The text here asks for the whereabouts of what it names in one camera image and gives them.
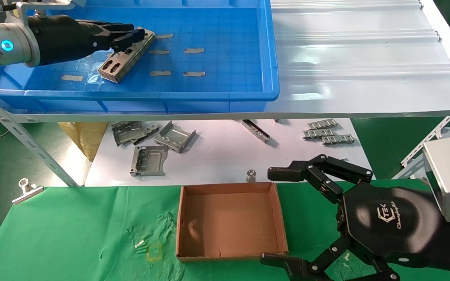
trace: robotic arm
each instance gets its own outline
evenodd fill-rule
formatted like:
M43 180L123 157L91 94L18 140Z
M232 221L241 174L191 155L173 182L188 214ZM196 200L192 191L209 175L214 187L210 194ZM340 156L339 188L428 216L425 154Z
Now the robotic arm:
M343 189L325 174L354 183ZM370 184L373 173L362 167L319 155L272 167L268 179L308 181L331 203L338 205L337 230L341 237L313 261L263 253L264 265L286 270L290 281L328 281L325 270L346 250L372 265L376 274L353 281L400 280L388 266L434 267L450 270L450 222L431 192Z
M86 0L75 1L84 5ZM145 37L145 30L132 24L74 20L66 15L47 16L46 9L72 9L70 0L22 1L0 5L7 23L0 23L0 66L23 63L43 66L81 59L97 50L123 52ZM15 16L9 11L18 11ZM34 16L26 16L35 10Z

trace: blue plastic tray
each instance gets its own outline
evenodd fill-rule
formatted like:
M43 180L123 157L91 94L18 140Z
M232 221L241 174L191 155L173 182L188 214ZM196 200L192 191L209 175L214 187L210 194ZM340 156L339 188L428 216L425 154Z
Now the blue plastic tray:
M120 84L97 72L109 52L37 68L0 67L0 105L12 112L258 112L279 96L269 0L88 0L52 11L76 19L133 23L157 35ZM186 48L204 53L186 54ZM150 76L150 71L172 71ZM184 71L205 71L203 77ZM62 80L83 76L82 81Z

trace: open cardboard box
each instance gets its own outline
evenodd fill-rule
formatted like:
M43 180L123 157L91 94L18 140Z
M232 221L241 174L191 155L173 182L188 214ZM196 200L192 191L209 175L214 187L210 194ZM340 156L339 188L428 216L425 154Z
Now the open cardboard box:
M182 187L177 222L180 261L246 260L287 254L275 183Z

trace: green table cover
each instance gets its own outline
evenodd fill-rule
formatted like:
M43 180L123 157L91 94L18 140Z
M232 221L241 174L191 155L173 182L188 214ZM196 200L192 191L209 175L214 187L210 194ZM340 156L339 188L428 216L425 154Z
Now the green table cover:
M419 180L374 184L427 188ZM336 206L307 183L278 188L289 252L313 260L339 237ZM48 187L13 206L5 218L0 281L288 280L284 270L255 260L180 263L175 257L179 198L180 187ZM443 270L391 266L403 281L450 281ZM339 281L374 271L346 252L327 273Z

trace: green floor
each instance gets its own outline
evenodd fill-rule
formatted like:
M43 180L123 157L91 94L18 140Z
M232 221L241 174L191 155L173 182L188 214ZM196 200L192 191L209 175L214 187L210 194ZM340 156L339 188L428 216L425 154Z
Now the green floor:
M436 0L450 24L450 0ZM442 118L353 119L359 141L379 179L391 178L400 170L400 161L425 137ZM63 156L71 141L55 123L25 125L27 130L54 157ZM0 134L5 128L0 124ZM51 171L27 151L13 135L0 139L0 224L11 200L20 195L18 180L31 178L36 183L49 183Z
M377 188L403 185L428 190L419 180L377 180L374 184ZM351 186L341 183L343 189ZM279 183L277 189L289 253L314 260L339 237L336 205L307 183ZM288 281L284 270L257 260L179 262L175 256L179 198L179 186L45 190L39 200L11 208L1 226L0 281L15 276L25 281ZM249 212L246 206L236 206L232 216ZM184 222L180 229L194 222ZM220 231L231 237L242 235L242 228L228 227L233 224L229 218L222 225L227 230ZM31 239L22 243L23 238ZM224 256L230 253L214 250ZM450 281L450 272L444 270L392 268L404 281L418 280L417 276L421 281ZM325 272L335 281L375 273L351 253L344 253Z

